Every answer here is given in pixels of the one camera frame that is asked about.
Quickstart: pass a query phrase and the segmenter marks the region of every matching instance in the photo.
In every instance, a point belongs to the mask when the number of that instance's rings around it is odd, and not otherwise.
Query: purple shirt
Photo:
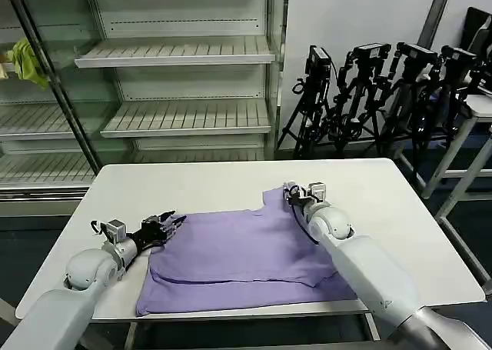
[[[154,248],[137,314],[355,299],[331,257],[304,234],[282,188],[260,210],[188,215]]]

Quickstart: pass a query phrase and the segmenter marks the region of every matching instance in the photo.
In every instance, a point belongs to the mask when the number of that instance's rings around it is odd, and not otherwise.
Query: display refrigerator
[[[273,157],[287,0],[0,0],[0,193],[107,164]],[[8,51],[27,38],[49,86]]]

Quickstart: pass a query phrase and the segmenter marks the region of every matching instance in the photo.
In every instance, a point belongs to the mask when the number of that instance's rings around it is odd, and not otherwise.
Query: white wall
[[[355,46],[373,42],[417,42],[433,0],[289,0],[288,33],[282,85],[281,128],[298,103],[291,93],[304,77],[310,45],[324,47],[340,68]],[[331,94],[337,94],[332,79]],[[282,148],[292,148],[286,140]]]
[[[458,46],[460,44],[464,19],[471,6],[492,13],[492,0],[448,0],[436,32],[434,49],[440,50],[444,45]]]

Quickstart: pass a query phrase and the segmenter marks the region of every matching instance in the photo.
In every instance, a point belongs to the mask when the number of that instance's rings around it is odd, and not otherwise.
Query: yellow-green rag
[[[43,75],[39,61],[27,38],[19,40],[12,50],[7,52],[7,58],[14,63],[15,73],[20,79],[32,81],[43,88],[48,87],[48,79]]]

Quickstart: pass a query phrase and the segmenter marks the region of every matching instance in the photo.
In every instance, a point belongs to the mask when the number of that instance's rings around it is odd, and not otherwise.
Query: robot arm
[[[375,240],[359,235],[345,212],[324,200],[324,184],[304,189],[290,182],[284,195],[298,221],[301,210],[300,226],[331,254],[340,275],[372,314],[418,348],[490,349],[463,322],[424,307],[409,274]]]
[[[144,250],[164,245],[186,218],[171,218],[172,214],[145,219],[133,234],[127,234],[125,224],[117,220],[92,222],[92,228],[108,240],[101,249],[84,250],[70,260],[63,287],[41,296],[2,350],[73,349],[105,289],[119,280]]]

